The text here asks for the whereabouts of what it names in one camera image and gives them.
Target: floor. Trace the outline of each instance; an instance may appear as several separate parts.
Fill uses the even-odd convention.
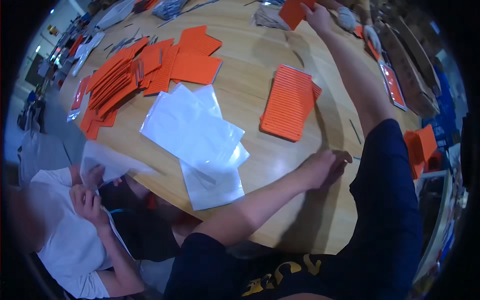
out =
[[[73,122],[67,122],[67,113],[59,103],[59,91],[49,87],[45,93],[44,130],[58,137],[72,165],[79,164],[85,145],[85,135]]]

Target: cardboard box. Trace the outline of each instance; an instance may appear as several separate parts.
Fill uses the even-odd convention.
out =
[[[395,70],[407,107],[425,119],[439,114],[435,95],[424,82],[392,28],[385,24],[378,37]]]
[[[410,50],[410,58],[415,63],[418,71],[422,75],[425,83],[432,89],[436,97],[442,95],[440,88],[440,82],[438,81],[437,74],[433,69],[432,64],[427,56],[427,53],[421,46],[420,42],[415,38],[411,30],[407,27],[402,17],[395,18],[393,20],[393,26],[400,33],[403,41]]]

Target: wooden table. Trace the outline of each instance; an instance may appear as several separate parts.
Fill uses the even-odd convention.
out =
[[[193,6],[199,1],[192,1]],[[157,35],[158,40],[175,38],[178,42],[183,29],[208,25],[207,34],[223,42],[213,56],[223,59],[213,84],[225,120],[245,130],[241,142],[250,152],[250,158],[239,167],[245,193],[263,187],[295,169],[304,159],[319,148],[348,150],[361,156],[360,145],[350,125],[352,120],[362,143],[364,137],[356,110],[340,79],[325,44],[306,22],[294,32],[252,27],[250,18],[258,4],[244,4],[250,0],[221,0],[186,13],[157,28],[163,21],[150,11],[130,14],[121,23],[106,30],[106,36],[85,62],[77,77],[69,75],[60,91],[60,100],[69,110],[78,80],[91,74],[105,61],[111,43],[117,44],[132,37],[140,28],[144,36]],[[332,29],[355,49],[359,59],[381,80],[377,62],[364,50],[362,40],[344,32],[332,20]],[[315,109],[305,122],[303,137],[297,143],[260,133],[259,117],[263,113],[270,86],[279,64],[305,70],[323,89]],[[185,85],[194,90],[200,85]],[[155,194],[202,219],[208,219],[218,208],[192,211],[178,159],[139,133],[146,113],[155,96],[142,93],[123,105],[115,126],[101,127],[98,142],[151,166],[154,176],[135,175],[134,178]],[[77,124],[82,113],[75,120]],[[413,112],[395,108],[402,131],[419,127],[419,118]],[[290,251],[335,254],[350,240],[357,221],[357,212],[349,185],[356,176],[359,162],[346,169],[342,179],[332,186],[328,194],[301,194],[271,217],[251,240],[271,247]]]

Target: gold lettering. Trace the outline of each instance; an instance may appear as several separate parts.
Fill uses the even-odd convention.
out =
[[[245,296],[248,296],[248,295],[251,295],[251,294],[254,294],[254,293],[261,292],[261,291],[263,291],[263,289],[264,289],[264,288],[260,285],[260,278],[250,281],[250,283],[247,285],[247,287],[250,287],[250,289],[249,289],[248,291],[244,292],[244,293],[242,294],[242,297],[245,297]]]
[[[322,264],[321,261],[317,261],[315,265],[310,260],[310,254],[306,254],[303,256],[303,262],[307,265],[308,272],[312,273],[313,275],[317,275],[320,271],[320,265]]]
[[[280,281],[283,279],[283,275],[280,273],[279,269],[281,266],[284,264],[289,264],[290,265],[290,273],[296,273],[301,270],[301,266],[298,263],[295,262],[286,262],[278,266],[278,268],[275,270],[275,279],[276,279],[276,284],[279,285]]]

